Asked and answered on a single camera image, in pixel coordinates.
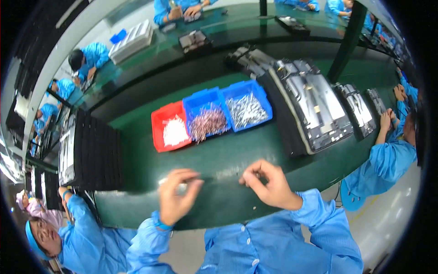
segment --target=pink cap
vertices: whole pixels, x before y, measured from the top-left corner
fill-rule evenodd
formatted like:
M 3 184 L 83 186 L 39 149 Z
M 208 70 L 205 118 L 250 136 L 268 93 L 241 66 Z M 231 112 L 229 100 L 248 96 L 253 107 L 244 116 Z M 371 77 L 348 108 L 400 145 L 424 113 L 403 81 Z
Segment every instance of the pink cap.
M 20 207 L 21 210 L 24 209 L 24 206 L 23 206 L 23 194 L 24 194 L 24 192 L 25 191 L 22 190 L 21 192 L 17 193 L 17 200 L 16 200 L 16 202 L 17 202 L 17 204 L 18 204 L 18 206 Z

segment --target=green workbench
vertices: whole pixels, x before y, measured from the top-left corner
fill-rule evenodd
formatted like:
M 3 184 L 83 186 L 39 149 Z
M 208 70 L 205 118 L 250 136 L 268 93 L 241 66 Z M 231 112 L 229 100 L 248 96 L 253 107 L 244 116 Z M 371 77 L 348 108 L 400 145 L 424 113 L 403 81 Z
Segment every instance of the green workbench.
M 178 37 L 193 30 L 203 31 L 210 39 L 214 40 L 213 45 L 218 46 L 232 43 L 233 39 L 231 37 L 233 35 L 231 33 L 233 30 L 249 29 L 262 25 L 266 27 L 265 31 L 267 32 L 265 36 L 262 35 L 263 39 L 290 36 L 274 20 L 275 15 L 295 17 L 308 27 L 316 27 L 315 34 L 311 32 L 311 36 L 323 36 L 324 32 L 319 31 L 321 28 L 336 29 L 337 32 L 343 33 L 347 26 L 343 19 L 326 14 L 323 10 L 319 12 L 300 11 L 290 5 L 279 3 L 268 4 L 268 16 L 260 17 L 259 15 L 258 3 L 236 4 L 205 11 L 202 20 L 190 24 L 178 22 L 177 27 L 166 34 L 155 30 L 150 46 L 135 53 L 118 65 L 114 65 L 112 62 L 105 64 L 96 74 L 95 83 L 73 105 L 79 106 L 87 102 L 86 108 L 89 109 L 103 98 L 108 97 L 113 90 L 119 89 L 119 87 L 122 88 L 126 82 L 135 80 L 135 78 L 141 77 L 171 61 L 183 59 L 184 54 L 179 47 Z M 248 33 L 249 31 L 244 31 L 237 35 L 245 36 Z M 342 35 L 338 34 L 336 38 L 342 39 Z
M 333 60 L 314 60 L 324 75 Z M 377 88 L 386 107 L 395 107 L 392 88 L 398 83 L 390 61 L 351 60 L 339 82 L 353 83 L 364 91 Z M 275 120 L 239 133 L 228 132 L 196 145 L 157 153 L 152 141 L 151 113 L 192 93 L 248 80 L 235 73 L 213 79 L 161 97 L 112 121 L 122 131 L 124 176 L 120 191 L 96 192 L 95 205 L 105 226 L 137 228 L 159 208 L 159 181 L 174 168 L 187 167 L 201 173 L 205 180 L 193 209 L 175 226 L 177 230 L 210 228 L 273 213 L 278 208 L 263 204 L 254 192 L 238 184 L 243 170 L 260 158 L 280 165 L 292 190 L 327 189 L 357 167 L 369 155 L 378 130 L 358 141 L 354 136 L 340 141 L 316 155 L 288 158 Z

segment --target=gray floor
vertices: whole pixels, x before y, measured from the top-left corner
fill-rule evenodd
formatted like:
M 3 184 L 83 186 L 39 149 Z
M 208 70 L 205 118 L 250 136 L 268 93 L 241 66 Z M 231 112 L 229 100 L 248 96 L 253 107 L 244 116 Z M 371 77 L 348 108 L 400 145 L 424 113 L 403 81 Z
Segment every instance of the gray floor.
M 391 253 L 412 214 L 420 186 L 420 169 L 413 164 L 389 191 L 368 197 L 355 212 L 346 212 L 351 234 L 360 247 L 365 269 L 373 269 L 387 253 Z M 321 193 L 324 200 L 336 198 L 338 184 Z M 340 196 L 336 199 L 341 206 Z M 310 232 L 302 226 L 306 242 Z M 192 274 L 201 266 L 205 255 L 205 229 L 175 232 L 170 251 L 160 261 L 170 264 L 179 274 Z

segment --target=blue plastic bin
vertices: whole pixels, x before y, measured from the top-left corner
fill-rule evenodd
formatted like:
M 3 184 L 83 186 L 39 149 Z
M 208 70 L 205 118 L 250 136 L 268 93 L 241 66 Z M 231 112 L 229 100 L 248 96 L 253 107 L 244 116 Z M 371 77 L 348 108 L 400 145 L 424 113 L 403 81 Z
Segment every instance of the blue plastic bin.
M 123 38 L 125 38 L 125 36 L 126 36 L 126 30 L 122 29 L 118 34 L 114 34 L 111 37 L 110 41 L 111 41 L 111 43 L 113 43 L 115 45 L 115 44 L 119 43 L 120 41 L 122 41 Z
M 231 99 L 231 98 L 233 98 L 234 100 L 238 100 L 238 99 L 242 98 L 243 96 L 249 95 L 251 93 L 254 94 L 254 96 L 260 102 L 261 107 L 263 107 L 263 109 L 268 113 L 268 118 L 266 120 L 261 121 L 261 122 L 256 123 L 256 124 L 247 125 L 247 126 L 242 127 L 242 128 L 236 128 L 234 121 L 231 117 L 231 113 L 230 113 L 228 107 L 226 106 L 226 101 L 228 99 Z M 268 99 L 266 98 L 265 90 L 255 80 L 242 81 L 242 82 L 232 84 L 227 88 L 221 89 L 219 91 L 219 95 L 223 101 L 223 104 L 226 106 L 225 107 L 226 115 L 228 115 L 228 117 L 230 117 L 231 126 L 233 127 L 234 132 L 245 130 L 247 128 L 252 128 L 256 125 L 259 125 L 261 123 L 264 123 L 264 122 L 272 119 L 272 107 L 271 107 L 271 104 L 269 103 Z
M 211 104 L 213 104 L 215 107 L 220 107 L 223 110 L 227 123 L 226 129 L 229 130 L 231 128 L 231 117 L 229 116 L 229 111 L 225 103 L 219 96 L 219 88 L 215 87 L 212 89 L 204 89 L 183 99 L 183 107 L 186 111 L 186 127 L 190 137 L 190 123 L 196 116 L 199 115 L 202 109 L 211 109 Z M 210 137 L 212 135 L 214 134 L 210 133 L 207 134 L 206 137 Z

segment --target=pink uniform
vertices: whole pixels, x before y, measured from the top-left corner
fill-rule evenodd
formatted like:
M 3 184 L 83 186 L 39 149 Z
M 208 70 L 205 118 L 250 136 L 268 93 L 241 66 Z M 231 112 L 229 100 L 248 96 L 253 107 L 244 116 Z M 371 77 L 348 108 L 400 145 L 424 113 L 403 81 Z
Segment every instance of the pink uniform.
M 40 206 L 35 198 L 30 198 L 29 205 L 26 207 L 26 210 L 31 216 L 40 217 L 45 221 L 51 223 L 56 228 L 56 230 L 59 230 L 59 228 L 62 227 L 62 221 L 64 218 L 62 215 L 62 211 L 55 209 L 47 210 L 46 208 L 44 208 L 46 211 L 43 212 L 41 210 L 42 207 L 43 206 Z

